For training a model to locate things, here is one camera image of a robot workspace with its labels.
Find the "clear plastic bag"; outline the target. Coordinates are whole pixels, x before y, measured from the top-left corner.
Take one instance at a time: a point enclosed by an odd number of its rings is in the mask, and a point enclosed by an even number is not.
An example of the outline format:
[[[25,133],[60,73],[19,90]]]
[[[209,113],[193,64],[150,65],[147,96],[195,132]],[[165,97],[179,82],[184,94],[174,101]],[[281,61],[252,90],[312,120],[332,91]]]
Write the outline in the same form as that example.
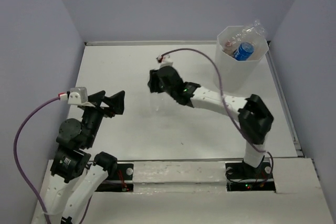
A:
[[[165,93],[150,94],[150,108],[154,113],[162,113],[165,109]]]

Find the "blue label water bottle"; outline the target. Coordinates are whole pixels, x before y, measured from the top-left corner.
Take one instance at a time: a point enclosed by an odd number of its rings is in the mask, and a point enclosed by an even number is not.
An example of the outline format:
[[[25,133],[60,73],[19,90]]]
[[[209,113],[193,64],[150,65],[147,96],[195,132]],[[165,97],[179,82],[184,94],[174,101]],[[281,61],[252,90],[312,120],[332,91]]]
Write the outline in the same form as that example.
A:
[[[234,51],[233,57],[237,61],[245,61],[254,53],[254,45],[249,42],[242,42]]]

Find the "clear bottle blue-white cap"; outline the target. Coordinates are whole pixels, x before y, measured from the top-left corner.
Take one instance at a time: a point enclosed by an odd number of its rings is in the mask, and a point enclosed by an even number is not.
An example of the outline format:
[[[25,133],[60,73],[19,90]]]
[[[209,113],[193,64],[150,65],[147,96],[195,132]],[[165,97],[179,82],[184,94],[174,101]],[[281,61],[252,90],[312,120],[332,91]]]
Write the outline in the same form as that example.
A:
[[[259,29],[258,29],[258,34],[259,34],[260,36],[262,36],[263,38],[265,38],[265,39],[266,39],[266,37],[267,37],[267,31],[266,31],[266,29],[265,29],[263,26],[260,26],[260,27],[259,27]]]

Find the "red cap small bottle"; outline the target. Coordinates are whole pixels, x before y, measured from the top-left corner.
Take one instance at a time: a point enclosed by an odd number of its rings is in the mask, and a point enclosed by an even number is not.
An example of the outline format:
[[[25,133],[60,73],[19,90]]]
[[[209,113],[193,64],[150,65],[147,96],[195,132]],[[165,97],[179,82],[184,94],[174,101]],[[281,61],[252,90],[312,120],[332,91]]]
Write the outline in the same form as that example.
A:
[[[224,47],[223,47],[223,52],[228,54],[228,55],[232,55],[233,54],[233,51],[234,51],[234,47],[233,47],[234,43],[230,42],[230,41],[227,41],[225,44],[224,44]]]

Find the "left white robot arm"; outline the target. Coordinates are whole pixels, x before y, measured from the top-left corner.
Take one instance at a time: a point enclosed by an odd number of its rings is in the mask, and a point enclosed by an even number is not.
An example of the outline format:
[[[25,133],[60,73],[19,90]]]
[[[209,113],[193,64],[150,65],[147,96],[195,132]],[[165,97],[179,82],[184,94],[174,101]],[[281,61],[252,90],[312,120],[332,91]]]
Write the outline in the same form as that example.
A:
[[[88,95],[84,87],[58,95],[58,100],[82,109],[83,115],[81,120],[66,119],[59,127],[49,183],[33,223],[76,223],[98,186],[115,176],[116,157],[100,152],[91,161],[85,150],[92,148],[103,118],[124,113],[124,97],[123,90],[110,97],[104,90]]]

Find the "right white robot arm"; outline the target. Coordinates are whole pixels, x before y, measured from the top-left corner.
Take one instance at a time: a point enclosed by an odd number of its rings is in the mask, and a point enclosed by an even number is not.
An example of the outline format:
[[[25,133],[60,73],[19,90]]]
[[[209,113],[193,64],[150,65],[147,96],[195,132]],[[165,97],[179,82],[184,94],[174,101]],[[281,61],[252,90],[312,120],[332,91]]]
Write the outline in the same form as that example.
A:
[[[259,175],[265,158],[265,141],[274,122],[260,96],[252,94],[244,98],[211,91],[198,83],[183,81],[172,66],[150,70],[148,87],[151,93],[167,93],[180,105],[229,117],[246,140],[240,174],[244,178]]]

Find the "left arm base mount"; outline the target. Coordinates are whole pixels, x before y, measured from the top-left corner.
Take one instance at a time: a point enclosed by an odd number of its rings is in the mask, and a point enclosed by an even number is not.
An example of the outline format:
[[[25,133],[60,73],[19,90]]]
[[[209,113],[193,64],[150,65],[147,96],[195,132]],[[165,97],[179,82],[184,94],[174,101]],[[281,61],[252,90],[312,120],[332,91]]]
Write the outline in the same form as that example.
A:
[[[128,193],[133,192],[133,163],[119,163],[112,175],[109,175],[96,189],[96,192]]]

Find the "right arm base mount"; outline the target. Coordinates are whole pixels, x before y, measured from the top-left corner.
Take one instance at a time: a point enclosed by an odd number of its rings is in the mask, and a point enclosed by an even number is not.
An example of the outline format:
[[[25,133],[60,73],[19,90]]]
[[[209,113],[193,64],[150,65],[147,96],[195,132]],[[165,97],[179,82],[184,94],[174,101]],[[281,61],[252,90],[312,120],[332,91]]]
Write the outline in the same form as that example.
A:
[[[225,164],[226,189],[228,192],[276,191],[270,162],[263,162],[257,169],[243,162]]]

